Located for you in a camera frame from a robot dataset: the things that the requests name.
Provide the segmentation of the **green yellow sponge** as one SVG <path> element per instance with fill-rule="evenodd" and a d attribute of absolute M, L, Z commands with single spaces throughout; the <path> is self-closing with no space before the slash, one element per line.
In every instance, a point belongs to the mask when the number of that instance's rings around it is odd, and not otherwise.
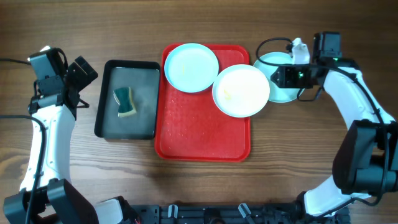
<path fill-rule="evenodd" d="M 131 116 L 137 113 L 134 106 L 132 90 L 130 87 L 122 87 L 113 91 L 114 99 L 118 106 L 118 116 L 120 118 Z"/>

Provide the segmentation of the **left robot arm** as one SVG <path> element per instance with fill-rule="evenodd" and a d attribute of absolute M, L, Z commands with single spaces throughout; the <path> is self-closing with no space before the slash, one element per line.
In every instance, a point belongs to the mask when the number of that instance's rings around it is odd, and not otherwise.
<path fill-rule="evenodd" d="M 72 64 L 60 49 L 29 57 L 37 76 L 26 119 L 33 138 L 19 193 L 5 198 L 10 223 L 126 223 L 130 206 L 121 197 L 92 205 L 70 182 L 70 141 L 79 92 L 98 74 L 83 57 Z"/>

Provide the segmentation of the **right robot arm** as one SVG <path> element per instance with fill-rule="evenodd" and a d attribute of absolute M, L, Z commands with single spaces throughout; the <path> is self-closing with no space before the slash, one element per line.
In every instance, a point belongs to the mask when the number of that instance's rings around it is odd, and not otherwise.
<path fill-rule="evenodd" d="M 373 97 L 354 60 L 280 65 L 271 81 L 299 90 L 318 85 L 332 97 L 348 129 L 331 177 L 302 196 L 305 218 L 332 216 L 355 201 L 374 206 L 385 193 L 397 191 L 397 122 Z"/>

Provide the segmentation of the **white round plate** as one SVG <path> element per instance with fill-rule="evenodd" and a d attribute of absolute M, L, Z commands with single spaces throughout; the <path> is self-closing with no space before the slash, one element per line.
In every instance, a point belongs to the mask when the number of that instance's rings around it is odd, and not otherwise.
<path fill-rule="evenodd" d="M 263 109 L 270 96 L 266 76 L 256 67 L 232 65 L 217 76 L 212 97 L 217 108 L 235 118 L 250 117 Z"/>

